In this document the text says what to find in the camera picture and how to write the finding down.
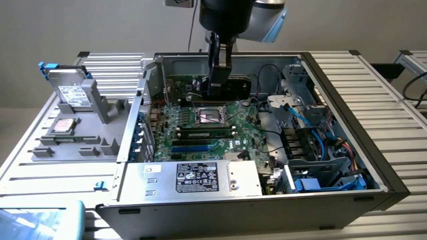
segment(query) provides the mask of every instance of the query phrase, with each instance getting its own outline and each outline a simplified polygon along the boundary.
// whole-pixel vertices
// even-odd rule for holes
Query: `cpu socket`
[[[222,124],[224,112],[222,108],[197,108],[194,115],[194,121],[200,124]]]

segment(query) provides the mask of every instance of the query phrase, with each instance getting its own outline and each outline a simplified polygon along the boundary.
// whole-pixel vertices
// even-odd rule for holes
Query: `sticker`
[[[58,86],[61,95],[64,96],[66,103],[72,107],[89,107],[90,103],[88,96],[82,91],[81,86]]]
[[[217,192],[218,171],[216,162],[176,164],[176,192]]]
[[[160,173],[161,172],[161,165],[145,165],[144,166],[144,173],[150,174],[150,173]]]

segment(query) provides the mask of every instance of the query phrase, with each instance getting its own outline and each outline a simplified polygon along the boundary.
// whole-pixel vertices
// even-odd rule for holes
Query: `black cable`
[[[280,83],[280,80],[281,80],[281,72],[280,72],[278,67],[277,67],[274,64],[272,64],[272,63],[266,63],[265,65],[262,65],[262,66],[260,67],[260,69],[257,70],[257,75],[256,75],[256,95],[261,92],[260,73],[261,73],[262,69],[264,69],[265,67],[268,67],[268,66],[272,66],[272,67],[276,69],[276,71],[277,71],[277,82],[278,82],[278,83]]]
[[[190,19],[190,29],[189,29],[189,38],[188,38],[188,48],[186,52],[189,52],[189,47],[192,44],[192,36],[193,36],[193,27],[194,27],[194,17],[196,17],[196,10],[197,10],[197,3],[198,0],[194,0],[194,5],[193,5],[193,12],[192,12],[192,19]]]
[[[257,144],[256,144],[256,150],[260,152],[260,153],[262,153],[262,154],[269,154],[269,153],[272,153],[273,151],[277,151],[278,149],[282,149],[284,147],[281,146],[281,147],[277,147],[276,149],[273,149],[273,150],[270,150],[270,151],[262,151],[262,150],[260,150],[260,143],[261,143],[261,141],[262,140],[260,140],[258,142],[257,142]]]
[[[408,89],[408,87],[412,85],[412,83],[417,80],[417,79],[420,79],[421,77],[424,77],[424,76],[427,76],[427,72],[424,72],[424,73],[421,73],[420,75],[417,75],[411,81],[408,81],[408,83],[404,85],[404,87],[403,87],[403,93],[401,93],[401,95],[403,95],[403,97],[404,97],[404,99],[407,99],[407,100],[411,100],[411,101],[427,101],[427,98],[423,98],[424,96],[421,96],[420,98],[411,98],[411,97],[408,97],[407,96],[407,89]]]
[[[182,0],[182,1],[174,0],[174,2],[176,2],[177,4],[181,4],[181,3],[188,2],[188,1],[189,1],[189,0]]]
[[[268,102],[268,101],[258,101],[257,99],[256,99],[256,101],[257,101],[257,107],[256,107],[256,109],[258,109],[261,103]],[[249,108],[249,110],[248,110],[248,113],[246,113],[246,116],[250,115],[250,111],[252,111],[252,109],[253,109],[253,106],[254,106],[254,104],[250,106],[250,108]],[[268,130],[262,130],[262,129],[254,127],[254,126],[252,125],[252,123],[249,122],[249,120],[246,121],[246,123],[250,125],[250,127],[252,127],[254,130],[257,130],[257,131],[260,131],[260,132],[264,132],[264,133],[277,134],[278,137],[281,136],[280,133],[276,132],[276,131],[268,131]]]
[[[421,95],[419,96],[419,99],[423,99],[424,95],[425,95],[425,92],[421,93]],[[417,108],[420,106],[420,104],[421,104],[421,100],[417,100],[415,108]]]

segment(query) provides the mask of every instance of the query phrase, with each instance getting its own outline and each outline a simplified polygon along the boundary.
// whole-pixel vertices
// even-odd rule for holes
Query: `motherboard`
[[[166,78],[168,100],[153,100],[149,125],[154,140],[154,162],[194,160],[253,160],[257,171],[269,173],[264,134],[246,100],[205,101],[201,75]],[[234,76],[245,81],[244,76]]]
[[[254,105],[248,100],[210,107],[156,104],[149,116],[153,161],[245,159],[256,162],[260,173],[269,172],[264,134],[249,122],[256,119]]]

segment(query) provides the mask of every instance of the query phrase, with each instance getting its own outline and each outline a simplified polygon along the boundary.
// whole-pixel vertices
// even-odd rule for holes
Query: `blue clip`
[[[60,65],[57,63],[48,63],[44,68],[45,69],[56,69]]]
[[[105,182],[104,181],[96,182],[93,185],[93,191],[104,191],[104,190],[106,190]]]
[[[40,73],[41,73],[44,79],[45,79],[46,81],[49,81],[48,75],[46,75],[46,73],[45,73],[45,67],[44,67],[44,65],[45,65],[45,63],[44,63],[42,61],[38,62],[38,70],[40,70]]]
[[[48,74],[46,74],[46,71],[45,71],[45,69],[56,69],[60,65],[57,64],[57,63],[48,63],[46,65],[45,65],[45,63],[41,61],[41,62],[38,62],[38,70],[40,70],[40,72],[41,72],[41,75],[42,75],[42,77],[44,77],[44,79],[46,80],[46,81],[49,81],[49,78],[48,78]]]

